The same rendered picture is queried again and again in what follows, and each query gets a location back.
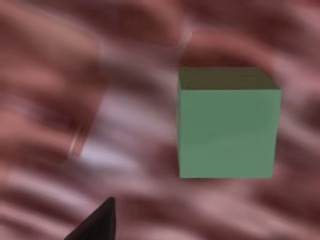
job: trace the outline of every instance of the black triangular object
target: black triangular object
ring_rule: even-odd
[[[115,240],[116,202],[108,198],[64,240]]]

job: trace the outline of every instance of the black pointed shape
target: black pointed shape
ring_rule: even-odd
[[[115,240],[116,201],[108,198],[64,240]]]

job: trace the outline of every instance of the cube's side face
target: cube's side face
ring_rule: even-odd
[[[178,98],[180,177],[272,176],[279,89],[179,89]]]

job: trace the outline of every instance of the cube's front face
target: cube's front face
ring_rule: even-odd
[[[179,73],[178,156],[182,178],[272,176],[281,91],[251,67]]]

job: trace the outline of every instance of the green cube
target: green cube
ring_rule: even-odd
[[[179,70],[181,178],[270,178],[281,90],[256,67]]]

